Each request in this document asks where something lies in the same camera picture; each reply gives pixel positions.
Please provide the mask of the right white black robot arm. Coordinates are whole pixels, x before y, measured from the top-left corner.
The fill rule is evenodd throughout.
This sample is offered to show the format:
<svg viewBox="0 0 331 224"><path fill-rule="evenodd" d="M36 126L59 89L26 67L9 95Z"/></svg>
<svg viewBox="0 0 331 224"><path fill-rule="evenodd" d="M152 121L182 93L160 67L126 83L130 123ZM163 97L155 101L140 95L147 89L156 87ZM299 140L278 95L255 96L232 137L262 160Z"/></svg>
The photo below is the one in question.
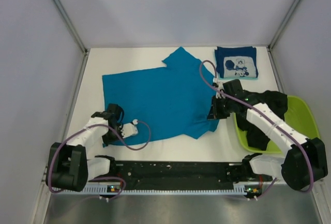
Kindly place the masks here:
<svg viewBox="0 0 331 224"><path fill-rule="evenodd" d="M243 159L242 176L251 181L260 174L284 180L301 191L328 175L324 142L296 131L280 118L262 98L242 88L240 80L221 83L214 78L208 85L216 92L212 97L209 118L226 119L232 113L262 131L281 150L283 157L255 153Z"/></svg>

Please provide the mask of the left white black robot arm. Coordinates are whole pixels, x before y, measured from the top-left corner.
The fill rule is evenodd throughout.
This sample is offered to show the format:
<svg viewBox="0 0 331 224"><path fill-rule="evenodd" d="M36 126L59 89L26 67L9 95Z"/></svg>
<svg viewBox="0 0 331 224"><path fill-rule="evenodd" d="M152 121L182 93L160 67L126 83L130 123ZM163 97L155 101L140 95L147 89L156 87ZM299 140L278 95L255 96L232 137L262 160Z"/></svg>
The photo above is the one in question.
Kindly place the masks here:
<svg viewBox="0 0 331 224"><path fill-rule="evenodd" d="M46 185L52 193L63 190L80 192L87 182L98 177L111 181L117 176L115 159L96 155L88 159L87 153L98 141L107 146L121 135L124 110L111 103L105 111L92 114L87 124L64 142L52 144L49 152Z"/></svg>

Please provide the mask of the teal blue t-shirt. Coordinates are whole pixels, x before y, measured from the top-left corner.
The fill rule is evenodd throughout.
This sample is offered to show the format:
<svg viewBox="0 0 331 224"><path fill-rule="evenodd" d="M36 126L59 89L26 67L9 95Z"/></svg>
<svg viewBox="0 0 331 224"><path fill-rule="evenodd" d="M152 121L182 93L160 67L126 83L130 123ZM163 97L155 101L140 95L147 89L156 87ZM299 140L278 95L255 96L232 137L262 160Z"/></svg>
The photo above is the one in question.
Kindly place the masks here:
<svg viewBox="0 0 331 224"><path fill-rule="evenodd" d="M138 127L129 145L187 135L198 139L214 132L218 120L208 120L215 92L207 86L213 74L201 61L180 47L163 61L164 66L102 76L104 104L124 109L123 122L134 119L148 124Z"/></svg>

